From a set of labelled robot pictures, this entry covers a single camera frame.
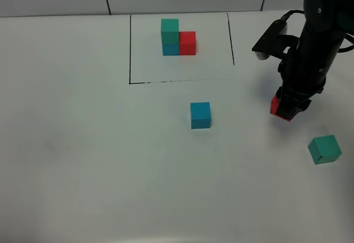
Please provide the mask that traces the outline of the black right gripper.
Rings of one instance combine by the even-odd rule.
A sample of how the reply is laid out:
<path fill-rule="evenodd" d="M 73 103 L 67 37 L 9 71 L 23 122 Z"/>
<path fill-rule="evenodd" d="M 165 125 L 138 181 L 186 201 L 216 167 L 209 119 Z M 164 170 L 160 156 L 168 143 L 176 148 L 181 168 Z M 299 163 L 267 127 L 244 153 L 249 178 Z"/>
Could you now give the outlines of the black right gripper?
<path fill-rule="evenodd" d="M 302 54 L 290 48 L 278 67 L 283 82 L 276 93 L 276 115 L 293 119 L 304 112 L 311 104 L 309 98 L 323 89 L 331 65 L 331 53 Z"/>

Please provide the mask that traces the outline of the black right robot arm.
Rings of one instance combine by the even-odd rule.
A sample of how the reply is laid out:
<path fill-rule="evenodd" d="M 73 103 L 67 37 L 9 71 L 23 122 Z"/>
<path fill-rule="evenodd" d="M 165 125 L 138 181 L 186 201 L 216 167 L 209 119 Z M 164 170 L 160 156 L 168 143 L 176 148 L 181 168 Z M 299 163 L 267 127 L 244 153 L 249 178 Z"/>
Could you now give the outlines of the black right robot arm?
<path fill-rule="evenodd" d="M 291 47 L 278 71 L 282 85 L 270 112 L 290 121 L 323 91 L 326 74 L 348 34 L 353 34 L 353 0 L 304 0 L 299 43 Z"/>

